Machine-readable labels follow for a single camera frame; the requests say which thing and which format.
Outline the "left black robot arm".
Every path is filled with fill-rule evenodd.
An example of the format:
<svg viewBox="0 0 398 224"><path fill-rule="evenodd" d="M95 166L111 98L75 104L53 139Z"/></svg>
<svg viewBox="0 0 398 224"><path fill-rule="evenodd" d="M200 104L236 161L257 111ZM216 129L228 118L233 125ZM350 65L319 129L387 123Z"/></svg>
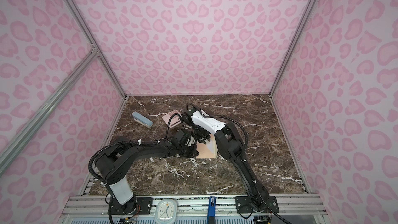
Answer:
<svg viewBox="0 0 398 224"><path fill-rule="evenodd" d="M137 162L150 158L194 158L199 155L197 143L209 137L208 131L193 123L185 114L173 114L173 117L177 117L182 126L174 135L171 135L171 128L167 127L165 135L155 141L134 141L122 136L90 158L89 173L108 191L109 217L114 214L135 215L140 212L141 205L127 176Z"/></svg>

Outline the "peach paper envelope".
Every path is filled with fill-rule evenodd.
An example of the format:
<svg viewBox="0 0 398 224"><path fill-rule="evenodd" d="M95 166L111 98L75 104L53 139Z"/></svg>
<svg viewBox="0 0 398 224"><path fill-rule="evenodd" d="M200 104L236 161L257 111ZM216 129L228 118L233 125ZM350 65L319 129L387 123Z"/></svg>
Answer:
<svg viewBox="0 0 398 224"><path fill-rule="evenodd" d="M205 143L197 143L197 151L199 155L196 159L215 159L217 157L218 148L213 134L209 136Z"/></svg>

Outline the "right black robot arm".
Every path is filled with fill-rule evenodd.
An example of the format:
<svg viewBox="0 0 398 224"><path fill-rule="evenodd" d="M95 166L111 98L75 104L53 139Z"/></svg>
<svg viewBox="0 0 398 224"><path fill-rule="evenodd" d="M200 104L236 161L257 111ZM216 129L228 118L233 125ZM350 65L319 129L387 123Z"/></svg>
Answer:
<svg viewBox="0 0 398 224"><path fill-rule="evenodd" d="M192 103L186 104L182 120L192 128L194 142L203 143L211 137L215 139L218 152L233 165L243 181L253 211L260 213L267 210L272 214L279 212L277 203L272 201L268 190L248 162L248 133L240 123L226 116L207 115Z"/></svg>

